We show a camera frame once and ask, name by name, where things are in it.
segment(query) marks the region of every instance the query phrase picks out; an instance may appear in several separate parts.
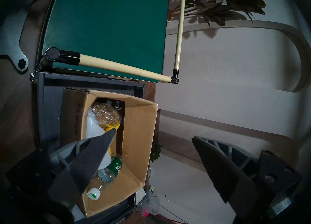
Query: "white plastic container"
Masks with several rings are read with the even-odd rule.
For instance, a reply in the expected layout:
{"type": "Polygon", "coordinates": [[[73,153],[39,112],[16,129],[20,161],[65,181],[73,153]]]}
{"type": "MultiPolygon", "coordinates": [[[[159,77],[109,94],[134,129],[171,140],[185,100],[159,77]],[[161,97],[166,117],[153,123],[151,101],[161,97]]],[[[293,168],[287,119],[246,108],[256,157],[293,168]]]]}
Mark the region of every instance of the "white plastic container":
{"type": "MultiPolygon", "coordinates": [[[[103,135],[105,131],[99,126],[95,114],[90,108],[87,112],[87,123],[86,123],[86,138],[96,137],[103,135]]],[[[105,153],[103,160],[101,161],[98,170],[106,168],[111,163],[111,156],[109,150],[105,153]]]]}

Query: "artificial plant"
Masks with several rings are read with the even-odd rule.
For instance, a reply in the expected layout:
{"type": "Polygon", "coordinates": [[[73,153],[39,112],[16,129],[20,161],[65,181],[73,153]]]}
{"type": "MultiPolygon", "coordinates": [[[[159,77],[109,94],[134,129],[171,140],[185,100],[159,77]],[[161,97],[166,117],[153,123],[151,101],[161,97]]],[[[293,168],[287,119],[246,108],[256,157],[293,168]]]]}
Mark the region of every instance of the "artificial plant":
{"type": "MultiPolygon", "coordinates": [[[[185,17],[200,17],[205,19],[209,27],[210,21],[215,21],[219,26],[225,26],[225,21],[237,14],[237,11],[243,11],[253,22],[252,12],[265,15],[262,10],[266,4],[263,0],[226,0],[227,5],[217,0],[185,0],[185,17]]],[[[168,10],[167,20],[171,21],[173,17],[179,15],[180,5],[173,10],[168,10]]]]}

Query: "white bottle cap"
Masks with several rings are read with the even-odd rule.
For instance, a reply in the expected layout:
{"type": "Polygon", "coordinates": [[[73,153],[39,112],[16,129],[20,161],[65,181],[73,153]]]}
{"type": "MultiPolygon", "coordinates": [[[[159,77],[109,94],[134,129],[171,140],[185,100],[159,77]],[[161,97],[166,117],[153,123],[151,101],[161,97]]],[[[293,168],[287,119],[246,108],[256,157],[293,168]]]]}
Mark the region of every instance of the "white bottle cap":
{"type": "Polygon", "coordinates": [[[87,192],[87,196],[91,199],[91,200],[98,200],[98,198],[100,197],[100,191],[97,188],[91,188],[88,192],[87,192]]]}

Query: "red wire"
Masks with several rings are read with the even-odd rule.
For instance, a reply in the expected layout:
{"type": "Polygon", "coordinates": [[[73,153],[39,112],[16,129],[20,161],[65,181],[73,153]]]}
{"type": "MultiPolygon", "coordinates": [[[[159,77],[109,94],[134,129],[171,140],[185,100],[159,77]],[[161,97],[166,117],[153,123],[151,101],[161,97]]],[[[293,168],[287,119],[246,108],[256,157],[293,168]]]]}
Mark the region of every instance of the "red wire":
{"type": "Polygon", "coordinates": [[[172,220],[172,219],[169,219],[169,218],[166,218],[166,217],[161,217],[161,216],[159,216],[159,215],[155,215],[155,216],[157,216],[157,217],[160,217],[160,218],[162,218],[162,219],[165,219],[165,220],[169,220],[169,221],[172,221],[172,222],[177,222],[177,223],[182,223],[182,224],[188,224],[188,223],[184,223],[184,222],[178,222],[178,221],[174,221],[174,220],[172,220]]]}

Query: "cardboard box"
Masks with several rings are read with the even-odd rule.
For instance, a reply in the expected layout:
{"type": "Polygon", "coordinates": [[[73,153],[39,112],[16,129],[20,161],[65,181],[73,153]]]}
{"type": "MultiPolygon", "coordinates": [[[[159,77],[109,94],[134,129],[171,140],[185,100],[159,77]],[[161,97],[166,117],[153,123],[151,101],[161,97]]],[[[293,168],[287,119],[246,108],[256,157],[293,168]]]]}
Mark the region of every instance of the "cardboard box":
{"type": "Polygon", "coordinates": [[[144,186],[158,110],[157,104],[130,95],[66,88],[61,113],[61,146],[85,139],[87,111],[97,98],[102,97],[125,102],[121,135],[123,166],[115,181],[97,201],[90,200],[85,190],[77,205],[86,217],[118,204],[144,186]]]}

